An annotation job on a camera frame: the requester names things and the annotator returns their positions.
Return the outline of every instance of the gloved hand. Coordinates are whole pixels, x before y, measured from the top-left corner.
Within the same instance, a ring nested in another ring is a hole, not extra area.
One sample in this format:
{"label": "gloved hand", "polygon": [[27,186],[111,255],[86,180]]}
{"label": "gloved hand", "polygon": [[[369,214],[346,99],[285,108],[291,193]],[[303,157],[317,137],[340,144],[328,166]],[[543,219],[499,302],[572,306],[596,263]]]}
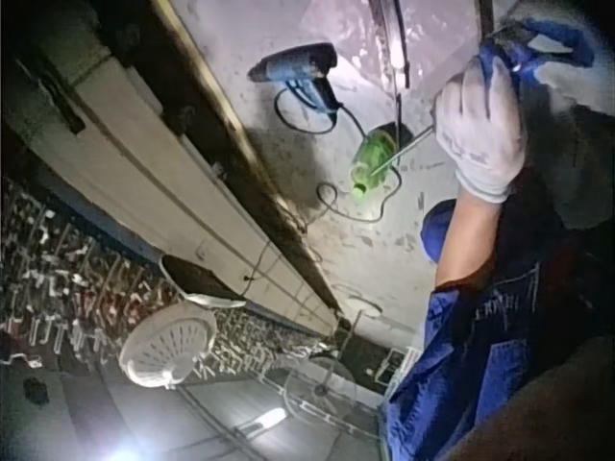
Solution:
{"label": "gloved hand", "polygon": [[486,202],[501,203],[526,157],[526,135],[510,72],[498,56],[474,58],[461,79],[435,99],[435,135],[457,165],[461,185]]}

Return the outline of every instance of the bright light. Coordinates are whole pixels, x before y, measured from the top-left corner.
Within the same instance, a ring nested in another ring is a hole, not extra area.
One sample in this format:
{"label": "bright light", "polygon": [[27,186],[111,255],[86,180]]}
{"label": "bright light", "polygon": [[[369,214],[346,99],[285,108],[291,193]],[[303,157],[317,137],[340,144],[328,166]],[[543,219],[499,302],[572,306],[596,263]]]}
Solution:
{"label": "bright light", "polygon": [[141,457],[129,449],[121,449],[105,459],[105,461],[140,461]]}
{"label": "bright light", "polygon": [[283,408],[274,408],[273,410],[269,410],[264,415],[259,416],[255,420],[255,423],[260,423],[262,424],[263,428],[268,429],[282,421],[284,418],[286,418],[286,416],[286,410],[284,410]]}

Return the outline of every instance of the blue power tool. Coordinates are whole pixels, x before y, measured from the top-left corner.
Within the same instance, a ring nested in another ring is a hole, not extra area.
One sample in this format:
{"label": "blue power tool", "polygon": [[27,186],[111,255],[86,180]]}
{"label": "blue power tool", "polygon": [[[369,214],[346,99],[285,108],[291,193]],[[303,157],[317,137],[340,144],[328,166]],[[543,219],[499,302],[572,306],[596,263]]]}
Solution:
{"label": "blue power tool", "polygon": [[[263,58],[248,72],[252,82],[284,82],[286,89],[278,93],[274,109],[283,123],[298,132],[324,134],[337,124],[337,111],[342,105],[335,99],[327,74],[337,66],[337,53],[330,43],[313,43],[283,50]],[[284,119],[278,107],[280,96],[289,90],[308,108],[325,113],[332,125],[323,132],[309,132]]]}

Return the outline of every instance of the wire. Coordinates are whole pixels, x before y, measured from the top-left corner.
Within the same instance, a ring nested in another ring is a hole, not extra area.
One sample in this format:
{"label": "wire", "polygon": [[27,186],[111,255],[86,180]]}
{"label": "wire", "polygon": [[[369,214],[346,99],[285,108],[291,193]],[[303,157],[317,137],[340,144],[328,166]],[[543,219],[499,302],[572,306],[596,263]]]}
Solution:
{"label": "wire", "polygon": [[252,286],[252,282],[254,280],[256,280],[254,275],[257,273],[258,267],[260,267],[260,264],[262,262],[262,257],[265,256],[265,252],[267,251],[267,249],[269,248],[269,245],[271,245],[271,243],[272,243],[271,240],[267,240],[267,243],[265,243],[265,246],[260,251],[260,255],[258,255],[257,263],[252,268],[252,274],[250,274],[249,276],[244,276],[243,277],[243,279],[246,280],[248,282],[248,284],[243,289],[243,291],[239,294],[239,296],[244,296],[248,292],[248,290],[250,289],[250,286]]}
{"label": "wire", "polygon": [[305,130],[303,128],[299,128],[297,125],[294,125],[294,124],[290,123],[288,120],[286,120],[286,118],[282,115],[282,112],[280,111],[280,96],[282,96],[288,90],[290,90],[297,97],[297,99],[299,99],[306,107],[308,107],[309,109],[315,109],[314,105],[306,104],[306,101],[304,100],[304,98],[302,96],[299,96],[299,93],[297,92],[297,89],[295,87],[292,87],[290,84],[286,84],[286,85],[288,87],[281,89],[278,92],[278,94],[276,94],[276,97],[273,99],[273,110],[276,113],[276,115],[278,115],[278,118],[280,119],[280,121],[282,123],[284,123],[284,125],[287,128],[289,128],[290,130],[293,130],[293,131],[299,132],[299,133],[304,133],[304,134],[327,134],[327,133],[332,132],[333,129],[335,128],[335,126],[337,125],[337,118],[332,119],[331,126],[328,127],[327,129],[321,131],[321,132],[311,132],[310,130]]}
{"label": "wire", "polygon": [[[331,213],[337,215],[337,216],[341,216],[342,218],[348,219],[350,221],[354,221],[356,223],[364,223],[364,224],[376,224],[378,222],[380,222],[382,220],[382,218],[384,217],[384,206],[386,205],[386,202],[388,202],[391,198],[393,198],[393,196],[395,194],[397,194],[397,192],[399,192],[399,190],[402,188],[402,175],[400,175],[400,172],[397,171],[397,168],[395,168],[394,166],[391,166],[391,171],[393,171],[393,173],[395,174],[395,176],[397,177],[397,185],[395,186],[395,188],[389,192],[386,197],[384,197],[382,199],[381,202],[381,211],[380,214],[378,215],[377,218],[374,219],[364,219],[364,218],[357,218],[355,216],[351,216],[349,214],[346,213],[342,213],[341,211],[339,211],[336,208],[333,208],[333,206],[336,204],[337,202],[337,198],[339,197],[339,190],[337,189],[337,187],[335,186],[335,184],[332,184],[330,182],[319,182],[318,185],[316,186],[316,197],[318,197],[318,200],[321,204],[323,204],[327,209],[325,210],[324,213],[320,214],[318,216],[317,219],[320,219],[321,217],[323,217],[325,214],[327,214],[328,211],[330,211]],[[323,195],[321,190],[323,189],[323,187],[328,187],[333,191],[333,200],[330,202],[327,202]]]}
{"label": "wire", "polygon": [[358,129],[358,132],[361,133],[361,137],[365,139],[367,137],[367,134],[365,134],[365,131],[363,130],[363,127],[361,127],[361,124],[358,123],[358,120],[355,117],[355,115],[352,112],[350,112],[350,110],[347,109],[346,106],[344,106],[343,104],[340,106],[340,109],[346,112],[346,114],[350,117],[350,119],[355,123],[355,126]]}

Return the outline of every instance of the black object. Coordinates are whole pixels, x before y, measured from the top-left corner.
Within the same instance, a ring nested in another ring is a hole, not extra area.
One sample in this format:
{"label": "black object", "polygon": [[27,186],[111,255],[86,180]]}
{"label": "black object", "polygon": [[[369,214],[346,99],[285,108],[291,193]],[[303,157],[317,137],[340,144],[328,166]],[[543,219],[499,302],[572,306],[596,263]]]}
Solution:
{"label": "black object", "polygon": [[335,99],[327,74],[337,66],[337,53],[330,43],[313,43],[297,46],[269,55],[248,72],[252,82],[285,82],[286,88],[276,96],[275,110],[284,124],[293,130],[302,130],[288,123],[280,114],[278,100],[289,90],[308,108],[326,113],[332,121],[330,128],[318,134],[330,132],[337,123],[337,111],[342,105]]}
{"label": "black object", "polygon": [[8,362],[11,359],[11,336],[6,331],[0,331],[0,360]]}
{"label": "black object", "polygon": [[27,377],[23,380],[23,395],[31,403],[44,406],[49,403],[47,385],[35,377]]}

